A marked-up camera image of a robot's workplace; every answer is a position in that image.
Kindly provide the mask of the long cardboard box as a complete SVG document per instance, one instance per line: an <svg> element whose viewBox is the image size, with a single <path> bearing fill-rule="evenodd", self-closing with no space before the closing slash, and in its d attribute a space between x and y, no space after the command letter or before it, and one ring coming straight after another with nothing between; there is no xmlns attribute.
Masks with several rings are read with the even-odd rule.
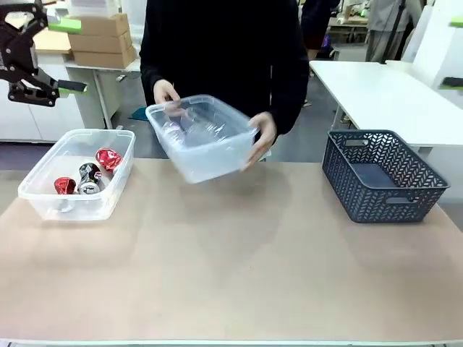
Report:
<svg viewBox="0 0 463 347"><path fill-rule="evenodd" d="M130 46L122 53L91 53L74 52L75 63L80 66L124 69L131 64L137 56L136 50Z"/></svg>

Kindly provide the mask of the white desk with metal legs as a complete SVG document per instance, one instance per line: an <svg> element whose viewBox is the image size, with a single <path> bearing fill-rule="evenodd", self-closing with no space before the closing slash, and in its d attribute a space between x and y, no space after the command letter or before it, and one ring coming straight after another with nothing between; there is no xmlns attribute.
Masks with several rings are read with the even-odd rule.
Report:
<svg viewBox="0 0 463 347"><path fill-rule="evenodd" d="M116 81L121 82L124 79L124 77L126 77L128 74L139 74L140 73L140 59L136 58L133 62L131 62L124 69L117 69L117 68L111 68L111 67L83 66L83 65L77 64L74 60L65 60L64 65L67 69L87 69L92 72L93 82L95 83L95 88L97 91L98 100L99 100L101 110L103 113L103 119L104 119L105 126L107 129L113 129L113 124L111 122L111 117L113 116L113 114L110 114L107 111L107 105L104 100L100 74L103 72L118 73L119 75Z"/></svg>

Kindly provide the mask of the bystander in dark clothes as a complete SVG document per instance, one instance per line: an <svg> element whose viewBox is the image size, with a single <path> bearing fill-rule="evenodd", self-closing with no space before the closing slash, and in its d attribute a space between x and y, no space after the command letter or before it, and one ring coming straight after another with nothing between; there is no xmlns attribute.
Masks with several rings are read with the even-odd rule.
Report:
<svg viewBox="0 0 463 347"><path fill-rule="evenodd" d="M331 13L341 0L305 0L302 6L302 36L310 61L320 51L328 28Z"/></svg>

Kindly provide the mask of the plastic bottle purple label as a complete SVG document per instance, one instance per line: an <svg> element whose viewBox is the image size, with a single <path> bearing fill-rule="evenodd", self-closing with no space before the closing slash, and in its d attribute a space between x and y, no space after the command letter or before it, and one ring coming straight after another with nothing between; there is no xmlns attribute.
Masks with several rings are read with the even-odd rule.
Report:
<svg viewBox="0 0 463 347"><path fill-rule="evenodd" d="M167 121L162 127L164 136L172 145L181 146L185 141L185 134L180 125L173 121Z"/></svg>

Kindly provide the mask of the medium cardboard box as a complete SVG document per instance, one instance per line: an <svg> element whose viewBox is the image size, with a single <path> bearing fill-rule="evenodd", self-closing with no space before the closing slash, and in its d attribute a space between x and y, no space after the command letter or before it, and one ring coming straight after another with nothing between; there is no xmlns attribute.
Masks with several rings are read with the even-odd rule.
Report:
<svg viewBox="0 0 463 347"><path fill-rule="evenodd" d="M132 47L129 31L117 37L68 35L68 39L74 52L123 53Z"/></svg>

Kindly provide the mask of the person's left hand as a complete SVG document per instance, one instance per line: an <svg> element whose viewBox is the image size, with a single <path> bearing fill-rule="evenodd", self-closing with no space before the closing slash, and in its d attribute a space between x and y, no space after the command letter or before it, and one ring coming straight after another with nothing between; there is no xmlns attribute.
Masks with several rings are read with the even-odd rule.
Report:
<svg viewBox="0 0 463 347"><path fill-rule="evenodd" d="M258 129L260 137L251 147L249 157L242 169L243 171L246 171L263 158L271 149L277 135L276 125L269 112L262 112L252 117L249 121L249 126Z"/></svg>

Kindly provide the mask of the white work table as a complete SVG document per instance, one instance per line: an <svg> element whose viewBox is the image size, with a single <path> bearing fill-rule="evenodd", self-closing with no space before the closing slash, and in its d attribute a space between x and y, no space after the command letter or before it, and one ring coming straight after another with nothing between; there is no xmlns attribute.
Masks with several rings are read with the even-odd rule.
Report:
<svg viewBox="0 0 463 347"><path fill-rule="evenodd" d="M411 146L463 146L463 110L409 74L372 62L310 66L337 102L333 129L346 114L358 129L391 130Z"/></svg>

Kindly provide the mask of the white cabinet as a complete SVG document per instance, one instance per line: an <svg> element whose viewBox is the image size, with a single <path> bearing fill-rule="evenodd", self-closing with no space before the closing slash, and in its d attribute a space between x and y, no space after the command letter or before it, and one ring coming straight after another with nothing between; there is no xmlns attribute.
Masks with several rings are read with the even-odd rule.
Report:
<svg viewBox="0 0 463 347"><path fill-rule="evenodd" d="M73 129L106 127L93 73L58 64L41 67L56 80L84 82L85 93L71 94L51 107L16 103L7 97L8 83L0 80L0 140L54 142Z"/></svg>

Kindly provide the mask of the person in black top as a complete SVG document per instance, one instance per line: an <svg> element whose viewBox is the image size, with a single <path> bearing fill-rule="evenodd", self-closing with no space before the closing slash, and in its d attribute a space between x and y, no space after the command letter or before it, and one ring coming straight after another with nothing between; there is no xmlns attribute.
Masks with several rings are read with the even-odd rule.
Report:
<svg viewBox="0 0 463 347"><path fill-rule="evenodd" d="M274 67L309 67L296 0L147 0L142 46L164 56L182 98L268 112Z"/></svg>

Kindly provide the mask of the clear crushed plastic bottle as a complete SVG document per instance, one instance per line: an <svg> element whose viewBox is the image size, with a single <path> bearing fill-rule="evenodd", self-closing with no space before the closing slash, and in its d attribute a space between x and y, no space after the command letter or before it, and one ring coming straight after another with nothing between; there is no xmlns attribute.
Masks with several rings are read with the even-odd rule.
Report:
<svg viewBox="0 0 463 347"><path fill-rule="evenodd" d="M208 112L198 108L189 107L182 118L185 131L185 144L188 147L208 145L223 141L234 133L232 129L221 120L216 121L216 115L209 118Z"/></svg>

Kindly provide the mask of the wooden desk top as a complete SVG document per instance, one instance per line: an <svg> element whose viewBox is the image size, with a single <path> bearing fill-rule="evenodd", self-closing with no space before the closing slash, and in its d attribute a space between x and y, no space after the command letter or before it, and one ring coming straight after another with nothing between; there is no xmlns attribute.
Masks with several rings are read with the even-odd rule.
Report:
<svg viewBox="0 0 463 347"><path fill-rule="evenodd" d="M72 51L66 33L45 29L35 35L33 41L39 54L68 54Z"/></svg>

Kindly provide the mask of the person's left forearm black sleeve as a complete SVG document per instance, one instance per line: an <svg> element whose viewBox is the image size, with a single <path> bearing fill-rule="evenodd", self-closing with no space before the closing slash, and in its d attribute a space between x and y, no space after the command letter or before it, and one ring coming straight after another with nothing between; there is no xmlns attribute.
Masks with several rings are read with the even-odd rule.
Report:
<svg viewBox="0 0 463 347"><path fill-rule="evenodd" d="M293 128L307 95L309 67L274 67L271 78L271 105L268 112L276 125L277 136Z"/></svg>

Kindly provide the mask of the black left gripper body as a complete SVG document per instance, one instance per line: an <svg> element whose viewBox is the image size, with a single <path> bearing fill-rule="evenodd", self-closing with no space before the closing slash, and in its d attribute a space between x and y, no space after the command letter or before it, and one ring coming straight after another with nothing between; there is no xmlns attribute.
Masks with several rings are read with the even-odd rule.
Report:
<svg viewBox="0 0 463 347"><path fill-rule="evenodd" d="M19 79L20 70L15 63L17 39L21 31L4 20L0 20L0 79Z"/></svg>

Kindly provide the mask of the clear plastic bin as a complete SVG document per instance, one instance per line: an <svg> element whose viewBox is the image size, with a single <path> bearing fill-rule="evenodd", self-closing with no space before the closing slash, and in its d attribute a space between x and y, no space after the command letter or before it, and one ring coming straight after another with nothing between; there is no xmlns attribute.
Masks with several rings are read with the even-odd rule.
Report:
<svg viewBox="0 0 463 347"><path fill-rule="evenodd" d="M189 108L216 115L233 131L223 141L188 147L172 145L166 140L162 127L165 122L178 123L182 130L182 118ZM210 95L195 95L178 101L148 106L146 116L153 127L160 145L176 169L191 184L200 183L241 170L250 154L258 129L249 126L249 118L242 112Z"/></svg>
<svg viewBox="0 0 463 347"><path fill-rule="evenodd" d="M134 162L134 132L123 129L76 129L65 133L38 161L19 185L18 197L27 200L44 220L97 221L113 213L126 186ZM95 159L101 148L111 148L123 156L115 174L104 171ZM97 194L79 194L79 167L96 164L105 185ZM77 183L72 195L59 195L54 181L70 177Z"/></svg>

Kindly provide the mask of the white board panel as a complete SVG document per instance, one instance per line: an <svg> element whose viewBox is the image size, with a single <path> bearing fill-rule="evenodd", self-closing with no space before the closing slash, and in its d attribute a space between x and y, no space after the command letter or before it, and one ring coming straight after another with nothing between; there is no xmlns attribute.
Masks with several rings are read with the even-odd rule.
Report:
<svg viewBox="0 0 463 347"><path fill-rule="evenodd" d="M446 77L463 78L463 27L450 26L455 17L463 17L463 0L435 0L424 36L409 73L431 89L463 109L463 90L442 90Z"/></svg>

